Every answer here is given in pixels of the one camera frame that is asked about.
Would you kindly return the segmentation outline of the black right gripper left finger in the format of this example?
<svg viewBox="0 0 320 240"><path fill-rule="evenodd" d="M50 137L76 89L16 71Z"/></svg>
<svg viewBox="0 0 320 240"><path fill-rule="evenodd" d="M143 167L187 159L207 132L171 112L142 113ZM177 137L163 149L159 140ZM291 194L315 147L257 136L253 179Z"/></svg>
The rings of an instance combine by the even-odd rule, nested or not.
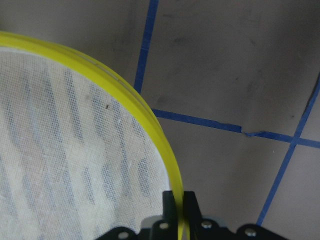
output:
<svg viewBox="0 0 320 240"><path fill-rule="evenodd" d="M178 222L178 210L172 191L166 190L162 193L163 218L170 223Z"/></svg>

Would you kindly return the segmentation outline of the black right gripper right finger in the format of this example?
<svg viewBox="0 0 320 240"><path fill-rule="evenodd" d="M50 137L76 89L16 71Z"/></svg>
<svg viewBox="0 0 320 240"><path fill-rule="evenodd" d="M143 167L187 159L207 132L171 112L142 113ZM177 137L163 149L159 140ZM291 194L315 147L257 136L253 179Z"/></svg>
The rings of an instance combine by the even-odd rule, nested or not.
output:
<svg viewBox="0 0 320 240"><path fill-rule="evenodd" d="M183 195L183 215L188 223L198 223L202 219L202 214L193 191L185 191Z"/></svg>

